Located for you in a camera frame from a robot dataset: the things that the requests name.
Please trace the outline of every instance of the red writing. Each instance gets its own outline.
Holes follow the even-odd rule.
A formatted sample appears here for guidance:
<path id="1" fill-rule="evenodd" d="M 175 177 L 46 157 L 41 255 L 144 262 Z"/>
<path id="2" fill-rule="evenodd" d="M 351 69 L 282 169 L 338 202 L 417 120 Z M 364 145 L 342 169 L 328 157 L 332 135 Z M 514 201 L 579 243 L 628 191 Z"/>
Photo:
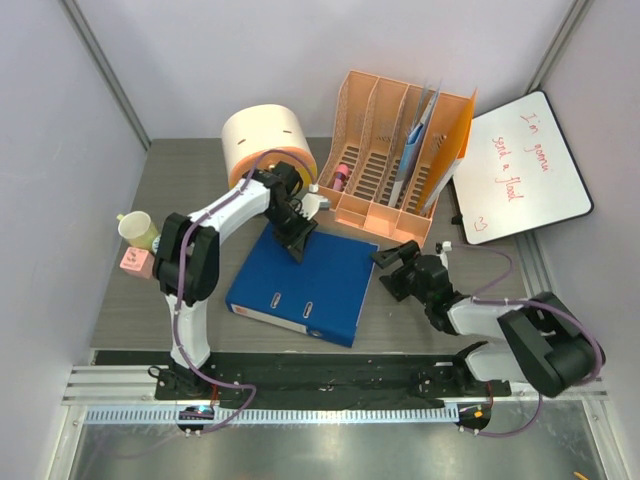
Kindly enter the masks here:
<path id="1" fill-rule="evenodd" d="M 549 162 L 547 160 L 546 155 L 544 154 L 544 150 L 542 150 L 542 145 L 538 143 L 537 145 L 535 145 L 533 148 L 529 150 L 525 148 L 524 151 L 527 153 L 536 152 L 536 157 L 538 159 L 538 162 L 540 162 L 540 168 L 542 168 L 542 171 L 543 172 L 549 171 Z"/>
<path id="2" fill-rule="evenodd" d="M 484 217 L 479 217 L 477 222 L 473 222 L 473 226 L 475 227 L 476 232 L 482 232 L 489 226 L 489 224 L 484 221 Z"/>
<path id="3" fill-rule="evenodd" d="M 539 124 L 540 120 L 538 119 L 538 116 L 535 113 L 533 115 L 529 115 L 528 117 L 525 117 L 524 115 L 520 115 L 520 118 L 529 124 L 529 130 L 531 130 L 531 133 L 533 135 L 538 133 L 538 126 L 536 124 Z"/>
<path id="4" fill-rule="evenodd" d="M 504 184 L 506 193 L 507 193 L 507 198 L 509 199 L 509 203 L 511 203 L 512 200 L 517 200 L 518 198 L 524 198 L 524 195 L 520 195 L 516 191 L 516 185 L 522 182 L 520 180 L 520 177 L 511 177 L 508 180 L 498 180 L 496 178 L 495 181 L 496 183 Z"/>
<path id="5" fill-rule="evenodd" d="M 504 138 L 498 137 L 498 140 L 491 140 L 493 142 L 493 146 L 496 148 L 498 152 L 498 157 L 502 160 L 503 157 L 507 155 L 511 155 L 511 152 L 507 150 L 507 147 L 504 145 Z"/>

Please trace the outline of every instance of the pink bottle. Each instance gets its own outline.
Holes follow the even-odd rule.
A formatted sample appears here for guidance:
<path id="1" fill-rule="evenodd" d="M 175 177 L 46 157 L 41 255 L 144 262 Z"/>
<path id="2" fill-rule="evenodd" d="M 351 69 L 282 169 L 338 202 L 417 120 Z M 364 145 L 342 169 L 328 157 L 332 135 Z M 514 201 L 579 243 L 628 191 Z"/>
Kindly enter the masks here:
<path id="1" fill-rule="evenodd" d="M 349 167 L 344 163 L 341 163 L 340 165 L 338 165 L 338 168 L 336 168 L 336 171 L 333 174 L 333 189 L 338 192 L 341 192 L 342 185 L 344 184 L 348 176 L 349 176 Z"/>

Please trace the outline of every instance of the whiteboard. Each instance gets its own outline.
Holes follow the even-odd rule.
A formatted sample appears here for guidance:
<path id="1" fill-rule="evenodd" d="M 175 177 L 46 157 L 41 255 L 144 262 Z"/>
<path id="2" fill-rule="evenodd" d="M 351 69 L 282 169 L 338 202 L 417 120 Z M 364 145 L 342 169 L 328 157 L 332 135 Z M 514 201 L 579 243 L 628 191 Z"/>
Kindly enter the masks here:
<path id="1" fill-rule="evenodd" d="M 467 241 L 474 245 L 593 209 L 543 92 L 473 120 L 453 183 Z"/>

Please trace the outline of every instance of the gray table surface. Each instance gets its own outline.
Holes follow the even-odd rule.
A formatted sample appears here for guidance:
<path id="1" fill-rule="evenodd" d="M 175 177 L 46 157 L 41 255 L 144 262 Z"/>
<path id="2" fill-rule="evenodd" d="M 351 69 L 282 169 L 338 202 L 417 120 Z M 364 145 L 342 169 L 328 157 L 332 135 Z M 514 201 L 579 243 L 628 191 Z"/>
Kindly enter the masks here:
<path id="1" fill-rule="evenodd" d="M 309 146 L 321 168 L 328 157 L 331 140 L 311 138 Z M 188 214 L 199 210 L 227 190 L 219 139 L 154 140 L 132 209 L 148 212 L 161 228 L 170 213 Z M 454 215 L 452 195 L 449 190 L 440 195 L 424 252 L 433 252 L 437 241 L 462 241 L 459 227 L 450 224 Z M 455 353 L 472 342 L 469 337 L 454 337 L 433 329 L 415 299 L 397 303 L 378 281 L 378 269 L 370 283 L 351 349 L 229 312 L 224 297 L 265 224 L 264 218 L 254 218 L 222 245 L 220 280 L 209 299 L 207 313 L 212 350 Z M 349 234 L 349 230 L 340 229 L 338 233 Z M 517 256 L 511 239 L 491 245 L 514 258 Z M 163 294 L 156 281 L 141 280 L 120 270 L 118 265 L 125 249 L 123 242 L 107 287 L 92 347 L 168 350 L 171 348 L 171 332 L 169 310 Z M 463 293 L 470 293 L 494 279 L 506 266 L 504 259 L 487 252 L 458 249 L 449 258 L 450 277 L 455 288 Z M 497 298 L 524 296 L 519 269 L 488 295 Z"/>

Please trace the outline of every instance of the metal floor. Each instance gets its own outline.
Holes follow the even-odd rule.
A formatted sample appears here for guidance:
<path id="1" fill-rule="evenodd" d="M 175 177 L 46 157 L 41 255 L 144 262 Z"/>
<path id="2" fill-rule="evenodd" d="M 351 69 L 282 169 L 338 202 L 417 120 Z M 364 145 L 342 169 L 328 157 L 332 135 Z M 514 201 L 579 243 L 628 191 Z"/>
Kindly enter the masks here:
<path id="1" fill-rule="evenodd" d="M 491 429 L 531 417 L 535 401 L 496 403 Z M 173 425 L 86 425 L 73 480 L 570 480 L 605 479 L 581 401 L 545 403 L 538 422 L 509 439 L 473 437 L 452 424 L 252 426 L 178 437 L 143 452 Z"/>

